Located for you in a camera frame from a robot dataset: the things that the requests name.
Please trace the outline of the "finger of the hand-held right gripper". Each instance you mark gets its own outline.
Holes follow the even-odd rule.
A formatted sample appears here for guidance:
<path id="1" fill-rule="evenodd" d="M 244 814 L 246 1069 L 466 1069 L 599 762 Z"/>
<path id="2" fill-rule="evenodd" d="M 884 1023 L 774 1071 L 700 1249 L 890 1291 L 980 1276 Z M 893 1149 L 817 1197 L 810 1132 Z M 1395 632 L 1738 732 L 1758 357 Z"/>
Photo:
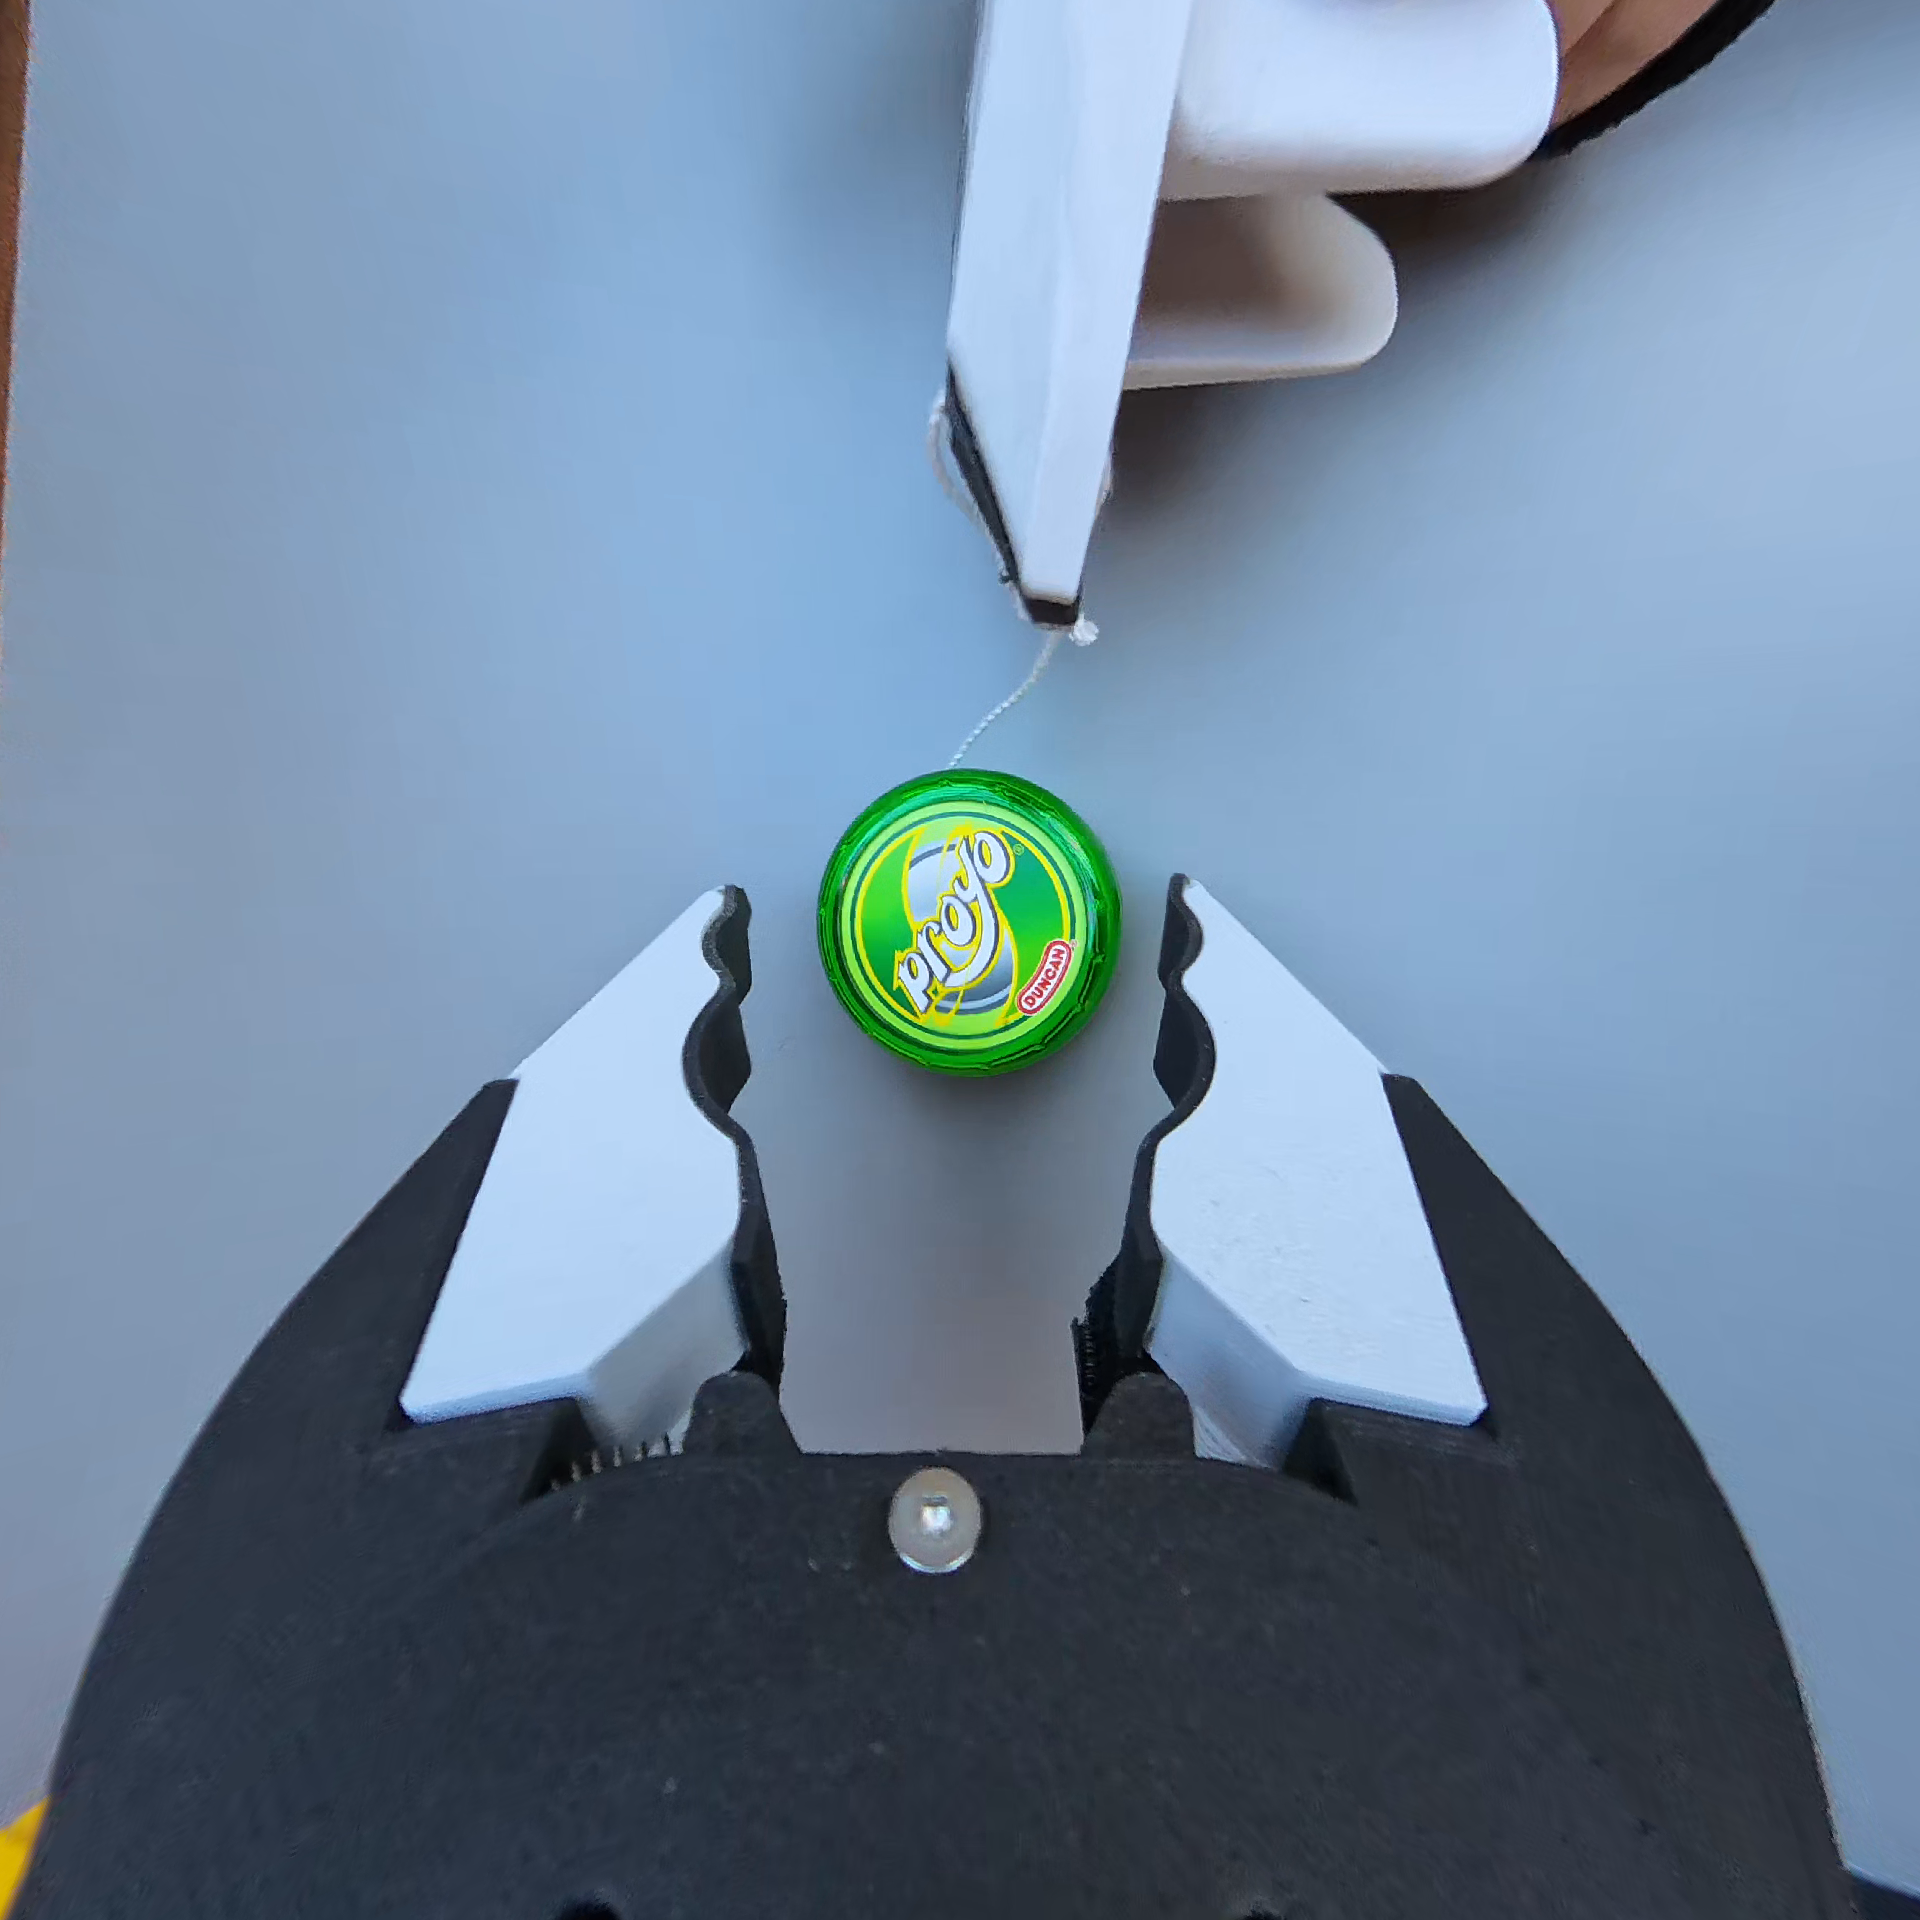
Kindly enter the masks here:
<path id="1" fill-rule="evenodd" d="M 1188 2 L 979 10 L 941 420 L 1037 627 L 1084 616 L 1186 47 Z"/>

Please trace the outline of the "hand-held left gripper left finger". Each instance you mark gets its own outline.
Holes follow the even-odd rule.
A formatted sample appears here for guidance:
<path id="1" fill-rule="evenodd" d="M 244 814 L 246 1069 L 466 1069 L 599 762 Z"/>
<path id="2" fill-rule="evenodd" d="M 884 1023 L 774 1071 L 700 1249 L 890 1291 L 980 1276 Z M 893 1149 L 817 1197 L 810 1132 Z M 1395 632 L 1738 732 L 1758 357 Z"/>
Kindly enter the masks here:
<path id="1" fill-rule="evenodd" d="M 752 906 L 700 895 L 529 1055 L 398 1394 L 417 1425 L 574 1403 L 636 1453 L 728 1373 L 778 1387 L 786 1298 L 742 1002 Z"/>

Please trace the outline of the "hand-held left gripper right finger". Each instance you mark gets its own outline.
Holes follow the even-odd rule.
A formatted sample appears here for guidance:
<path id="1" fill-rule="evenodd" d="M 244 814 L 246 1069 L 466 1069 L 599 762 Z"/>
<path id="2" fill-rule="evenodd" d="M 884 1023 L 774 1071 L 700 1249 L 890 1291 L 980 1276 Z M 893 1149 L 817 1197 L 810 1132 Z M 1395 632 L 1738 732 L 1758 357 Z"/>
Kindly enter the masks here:
<path id="1" fill-rule="evenodd" d="M 1308 1406 L 1487 1412 L 1381 1061 L 1193 877 L 1168 883 L 1154 1073 L 1117 1258 L 1073 1327 L 1083 1427 L 1170 1378 L 1197 1451 L 1278 1469 Z"/>

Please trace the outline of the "green yoyo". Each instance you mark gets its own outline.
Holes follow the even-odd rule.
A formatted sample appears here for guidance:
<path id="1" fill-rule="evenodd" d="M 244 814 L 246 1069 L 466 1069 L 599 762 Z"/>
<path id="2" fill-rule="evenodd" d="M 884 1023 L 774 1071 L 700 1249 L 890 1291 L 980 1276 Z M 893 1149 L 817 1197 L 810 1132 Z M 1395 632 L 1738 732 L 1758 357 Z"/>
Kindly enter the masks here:
<path id="1" fill-rule="evenodd" d="M 903 781 L 842 833 L 820 880 L 828 985 L 856 1029 L 932 1073 L 1034 1067 L 1092 1020 L 1125 899 L 1087 819 L 1015 774 Z"/>

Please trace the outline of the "person's right hand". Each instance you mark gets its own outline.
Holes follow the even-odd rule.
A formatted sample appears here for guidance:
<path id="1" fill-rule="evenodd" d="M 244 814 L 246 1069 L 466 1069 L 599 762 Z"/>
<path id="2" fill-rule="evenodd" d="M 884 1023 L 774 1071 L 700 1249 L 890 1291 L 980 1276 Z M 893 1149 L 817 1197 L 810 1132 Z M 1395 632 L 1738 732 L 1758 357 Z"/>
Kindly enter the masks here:
<path id="1" fill-rule="evenodd" d="M 1715 2 L 1549 2 L 1558 43 L 1556 131 L 1630 84 Z"/>

